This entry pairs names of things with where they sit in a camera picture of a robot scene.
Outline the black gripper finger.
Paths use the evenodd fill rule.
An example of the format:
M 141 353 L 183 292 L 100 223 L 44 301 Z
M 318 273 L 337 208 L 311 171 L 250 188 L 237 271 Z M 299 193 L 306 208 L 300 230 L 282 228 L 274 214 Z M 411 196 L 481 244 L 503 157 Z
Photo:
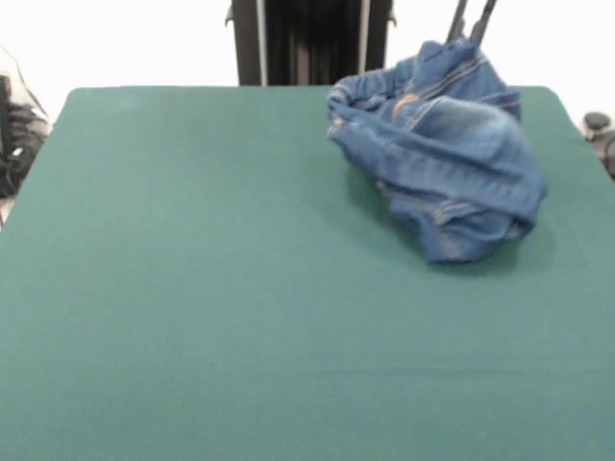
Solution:
M 447 34 L 446 42 L 452 43 L 463 34 L 465 25 L 464 14 L 467 7 L 467 0 L 458 0 L 455 7 L 452 24 Z
M 497 0 L 487 0 L 482 9 L 480 18 L 474 24 L 472 32 L 470 34 L 470 39 L 475 43 L 481 43 L 487 26 L 489 24 L 489 20 L 491 18 L 492 12 L 495 10 L 497 4 Z

